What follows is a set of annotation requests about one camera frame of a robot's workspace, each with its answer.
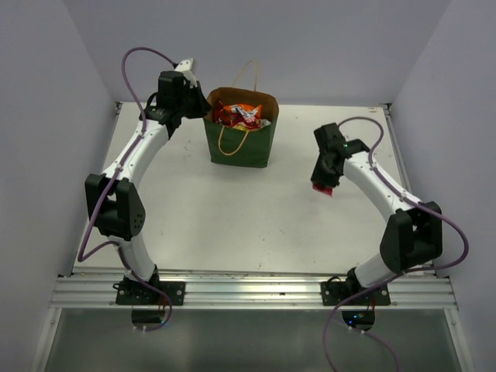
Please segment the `red Doritos bag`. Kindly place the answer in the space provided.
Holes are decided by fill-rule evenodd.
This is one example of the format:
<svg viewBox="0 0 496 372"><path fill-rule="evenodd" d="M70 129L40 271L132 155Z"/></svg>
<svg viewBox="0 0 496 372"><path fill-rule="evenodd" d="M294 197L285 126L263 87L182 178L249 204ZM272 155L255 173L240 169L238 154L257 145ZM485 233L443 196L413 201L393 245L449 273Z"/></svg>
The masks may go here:
<svg viewBox="0 0 496 372"><path fill-rule="evenodd" d="M231 118L231 108L229 105L224 105L220 99L218 99L214 104L214 111L212 118L214 122L222 125L231 127L232 126L232 118Z"/></svg>

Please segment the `Fox's fruits candy bag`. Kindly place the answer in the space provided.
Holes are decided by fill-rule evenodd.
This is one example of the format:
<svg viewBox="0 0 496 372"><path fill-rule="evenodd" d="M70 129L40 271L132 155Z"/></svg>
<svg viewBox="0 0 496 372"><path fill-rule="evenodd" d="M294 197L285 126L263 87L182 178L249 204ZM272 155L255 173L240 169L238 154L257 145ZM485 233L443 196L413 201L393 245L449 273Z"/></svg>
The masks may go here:
<svg viewBox="0 0 496 372"><path fill-rule="evenodd" d="M222 108L222 120L228 127L231 128L247 131L258 130L262 127L262 109L262 105L225 105Z"/></svg>

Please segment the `green paper bag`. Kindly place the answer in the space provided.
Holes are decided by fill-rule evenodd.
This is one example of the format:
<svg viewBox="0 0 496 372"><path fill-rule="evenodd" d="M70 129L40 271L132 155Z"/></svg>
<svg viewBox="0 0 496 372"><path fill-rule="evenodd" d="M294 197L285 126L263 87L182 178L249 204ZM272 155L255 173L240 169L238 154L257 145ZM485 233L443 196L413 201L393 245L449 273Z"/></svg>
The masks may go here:
<svg viewBox="0 0 496 372"><path fill-rule="evenodd" d="M252 89L242 89L232 84L216 88L207 97L212 110L203 118L205 135L211 162L235 167L264 168L268 165L275 129L279 116L279 105L272 95L258 90L259 68L255 60L247 65L254 67ZM269 126L258 130L239 130L214 122L212 115L215 102L220 99L224 105L262 105L262 119L271 121Z"/></svg>

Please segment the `small pink candy bag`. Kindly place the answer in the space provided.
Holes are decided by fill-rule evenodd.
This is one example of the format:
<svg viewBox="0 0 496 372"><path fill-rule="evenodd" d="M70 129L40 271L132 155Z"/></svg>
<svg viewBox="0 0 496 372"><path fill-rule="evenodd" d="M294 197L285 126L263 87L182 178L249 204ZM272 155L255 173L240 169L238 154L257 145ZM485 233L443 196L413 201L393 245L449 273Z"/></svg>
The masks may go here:
<svg viewBox="0 0 496 372"><path fill-rule="evenodd" d="M317 191L323 195L327 195L329 197L332 197L332 195L333 195L333 188L331 188L331 187L327 187L327 186L322 185L322 184L313 184L312 188L315 191Z"/></svg>

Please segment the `silver foil packet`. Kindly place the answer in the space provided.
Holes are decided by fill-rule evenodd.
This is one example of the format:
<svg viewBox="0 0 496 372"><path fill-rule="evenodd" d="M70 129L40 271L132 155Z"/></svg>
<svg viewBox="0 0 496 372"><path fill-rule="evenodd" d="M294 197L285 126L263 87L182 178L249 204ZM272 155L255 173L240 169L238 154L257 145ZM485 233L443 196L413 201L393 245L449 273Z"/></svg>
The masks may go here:
<svg viewBox="0 0 496 372"><path fill-rule="evenodd" d="M269 126L271 124L271 121L267 120L267 119L261 119L260 120L260 127L261 128L264 128L266 126Z"/></svg>

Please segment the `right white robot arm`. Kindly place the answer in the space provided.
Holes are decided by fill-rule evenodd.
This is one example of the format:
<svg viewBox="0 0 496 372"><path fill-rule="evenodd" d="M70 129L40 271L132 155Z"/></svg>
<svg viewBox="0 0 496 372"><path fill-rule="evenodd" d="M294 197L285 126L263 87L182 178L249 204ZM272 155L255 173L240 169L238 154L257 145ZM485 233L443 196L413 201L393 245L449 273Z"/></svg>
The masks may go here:
<svg viewBox="0 0 496 372"><path fill-rule="evenodd" d="M345 284L332 291L345 295L354 304L363 304L373 294L375 284L407 269L440 257L443 252L442 222L423 211L440 213L433 201L424 203L382 171L371 151L360 139L346 140L335 123L317 128L314 136L319 156L311 176L312 187L332 195L341 177L352 181L373 203L386 222L379 253L350 269Z"/></svg>

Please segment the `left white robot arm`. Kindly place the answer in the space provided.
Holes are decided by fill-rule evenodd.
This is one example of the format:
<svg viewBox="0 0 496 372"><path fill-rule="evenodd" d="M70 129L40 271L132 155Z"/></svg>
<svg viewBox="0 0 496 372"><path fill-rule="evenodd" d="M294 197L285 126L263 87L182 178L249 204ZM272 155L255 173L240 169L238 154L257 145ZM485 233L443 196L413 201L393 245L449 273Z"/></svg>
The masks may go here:
<svg viewBox="0 0 496 372"><path fill-rule="evenodd" d="M122 152L101 174L90 174L85 180L89 226L116 247L125 276L137 281L133 294L143 304L156 302L161 286L151 279L157 269L141 234L146 211L138 193L140 182L182 120L200 119L210 108L190 59L161 72L157 92L149 97Z"/></svg>

